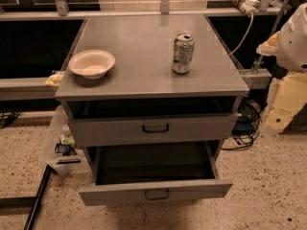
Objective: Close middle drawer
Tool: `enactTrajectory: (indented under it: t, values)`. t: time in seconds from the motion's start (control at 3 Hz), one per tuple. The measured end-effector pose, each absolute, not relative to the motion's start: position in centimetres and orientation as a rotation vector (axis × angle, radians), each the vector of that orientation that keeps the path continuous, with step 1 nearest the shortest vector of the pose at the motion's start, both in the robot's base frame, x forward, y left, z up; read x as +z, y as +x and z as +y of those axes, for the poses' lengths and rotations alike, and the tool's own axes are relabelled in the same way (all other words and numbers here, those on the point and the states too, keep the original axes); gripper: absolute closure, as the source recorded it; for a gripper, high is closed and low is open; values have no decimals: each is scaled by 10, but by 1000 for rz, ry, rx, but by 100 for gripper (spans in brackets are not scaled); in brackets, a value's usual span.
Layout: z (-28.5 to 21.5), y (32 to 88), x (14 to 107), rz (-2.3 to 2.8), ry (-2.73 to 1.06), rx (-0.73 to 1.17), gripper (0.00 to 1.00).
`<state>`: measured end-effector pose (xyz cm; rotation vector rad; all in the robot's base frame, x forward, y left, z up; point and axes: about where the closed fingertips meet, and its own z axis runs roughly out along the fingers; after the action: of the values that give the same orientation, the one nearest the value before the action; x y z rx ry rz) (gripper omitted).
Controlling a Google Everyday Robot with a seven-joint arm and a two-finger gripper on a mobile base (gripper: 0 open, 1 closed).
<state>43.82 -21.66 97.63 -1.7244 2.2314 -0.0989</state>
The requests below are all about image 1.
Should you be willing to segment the white and yellow gripper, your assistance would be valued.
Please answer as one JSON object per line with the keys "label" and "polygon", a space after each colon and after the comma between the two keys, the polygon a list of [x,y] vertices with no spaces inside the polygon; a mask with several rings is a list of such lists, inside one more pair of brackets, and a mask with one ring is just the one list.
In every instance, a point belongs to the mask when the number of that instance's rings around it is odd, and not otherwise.
{"label": "white and yellow gripper", "polygon": [[269,135],[283,132],[307,104],[307,75],[292,73],[281,80],[273,78],[267,103],[262,130]]}

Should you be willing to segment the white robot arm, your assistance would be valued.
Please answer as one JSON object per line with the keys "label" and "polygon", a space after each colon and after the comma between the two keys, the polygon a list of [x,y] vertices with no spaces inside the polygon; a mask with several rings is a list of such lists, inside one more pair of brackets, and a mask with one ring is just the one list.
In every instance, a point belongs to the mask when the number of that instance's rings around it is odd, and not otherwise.
{"label": "white robot arm", "polygon": [[301,4],[281,30],[260,44],[256,53],[274,56],[288,74],[270,84],[263,129],[281,133],[307,104],[307,3]]}

